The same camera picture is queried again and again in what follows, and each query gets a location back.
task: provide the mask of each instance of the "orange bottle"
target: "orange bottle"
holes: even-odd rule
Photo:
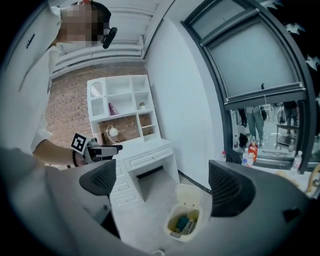
[[[252,137],[251,145],[249,146],[248,154],[253,154],[253,162],[257,160],[258,147],[256,145],[256,138]]]

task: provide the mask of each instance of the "desk leg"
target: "desk leg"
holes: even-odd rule
[[[163,159],[162,166],[163,166],[164,171],[179,184],[180,179],[179,179],[175,155],[172,154],[172,155],[166,157],[165,159]]]

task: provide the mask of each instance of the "trash bin lid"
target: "trash bin lid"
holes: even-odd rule
[[[178,184],[175,186],[176,199],[188,206],[199,206],[201,204],[202,191],[194,185]]]

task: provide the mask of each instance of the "trash bin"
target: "trash bin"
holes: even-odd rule
[[[178,203],[173,207],[168,216],[164,231],[173,239],[188,242],[195,237],[200,230],[203,216],[203,210],[201,208],[202,190],[194,185],[178,184],[175,187],[175,195]],[[189,234],[181,234],[181,232],[177,232],[176,230],[179,219],[184,216],[187,216],[188,219],[192,219],[195,222]]]

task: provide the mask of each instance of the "person's arm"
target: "person's arm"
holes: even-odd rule
[[[49,140],[41,141],[35,148],[33,155],[45,164],[51,165],[73,165],[73,150],[62,146],[57,146]],[[75,161],[78,166],[83,166],[86,162],[78,152],[75,154]]]

